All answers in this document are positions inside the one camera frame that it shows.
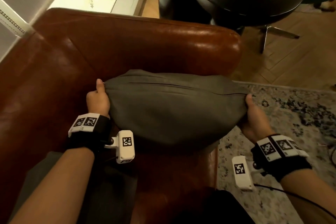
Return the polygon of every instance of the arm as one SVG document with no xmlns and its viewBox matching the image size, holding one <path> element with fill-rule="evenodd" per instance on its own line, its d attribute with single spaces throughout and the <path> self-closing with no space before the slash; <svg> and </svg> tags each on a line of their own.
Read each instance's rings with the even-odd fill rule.
<svg viewBox="0 0 336 224">
<path fill-rule="evenodd" d="M 252 95 L 247 95 L 248 121 L 240 126 L 245 137 L 253 144 L 275 132 L 266 114 L 253 103 Z M 311 169 L 289 173 L 280 181 L 284 190 L 298 194 L 324 207 L 336 215 L 336 192 L 322 181 Z M 305 224 L 336 223 L 336 220 L 316 206 L 299 198 L 288 196 L 292 205 Z"/>
<path fill-rule="evenodd" d="M 109 117 L 110 102 L 102 80 L 86 96 L 88 111 Z M 88 148 L 66 150 L 10 224 L 75 224 L 95 156 Z"/>
</svg>

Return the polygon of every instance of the gray pillow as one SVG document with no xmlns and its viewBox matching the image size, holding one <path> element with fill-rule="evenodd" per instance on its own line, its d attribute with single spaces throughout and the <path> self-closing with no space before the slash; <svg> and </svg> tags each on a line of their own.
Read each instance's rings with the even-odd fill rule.
<svg viewBox="0 0 336 224">
<path fill-rule="evenodd" d="M 193 152 L 221 139 L 246 114 L 248 91 L 221 75 L 129 70 L 106 81 L 110 115 L 136 151 Z"/>
</svg>

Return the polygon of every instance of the person's right arm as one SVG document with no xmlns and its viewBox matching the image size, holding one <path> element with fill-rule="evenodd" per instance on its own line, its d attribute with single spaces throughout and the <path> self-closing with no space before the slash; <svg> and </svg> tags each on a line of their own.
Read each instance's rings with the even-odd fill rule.
<svg viewBox="0 0 336 224">
<path fill-rule="evenodd" d="M 247 95 L 248 121 L 240 126 L 242 133 L 253 144 L 271 134 L 275 134 L 266 114 L 253 103 L 252 95 Z M 309 199 L 336 216 L 336 192 L 311 169 L 301 169 L 289 173 L 280 181 L 284 190 Z M 288 196 L 292 205 L 305 224 L 336 224 L 329 214 L 311 203 Z"/>
</svg>

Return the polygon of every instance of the planter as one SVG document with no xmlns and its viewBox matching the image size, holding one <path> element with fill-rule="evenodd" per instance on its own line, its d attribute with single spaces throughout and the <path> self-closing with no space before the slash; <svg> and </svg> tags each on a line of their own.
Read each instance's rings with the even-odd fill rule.
<svg viewBox="0 0 336 224">
<path fill-rule="evenodd" d="M 160 18 L 209 24 L 211 15 L 197 0 L 159 0 Z"/>
</svg>

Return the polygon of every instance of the chair base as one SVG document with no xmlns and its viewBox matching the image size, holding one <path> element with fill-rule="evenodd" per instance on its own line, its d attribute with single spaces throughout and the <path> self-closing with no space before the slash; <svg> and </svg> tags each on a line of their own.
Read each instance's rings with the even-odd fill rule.
<svg viewBox="0 0 336 224">
<path fill-rule="evenodd" d="M 300 38 L 299 35 L 295 35 L 293 33 L 290 33 L 290 32 L 287 32 L 287 31 L 284 31 L 282 29 L 272 27 L 272 26 L 269 26 L 269 25 L 262 26 L 261 28 L 259 27 L 259 29 L 260 29 L 260 32 L 262 33 L 261 42 L 260 42 L 260 53 L 261 54 L 264 52 L 265 45 L 266 45 L 266 37 L 267 37 L 268 33 L 283 36 L 283 37 L 287 37 L 287 38 L 292 38 L 292 39 L 299 39 Z"/>
</svg>

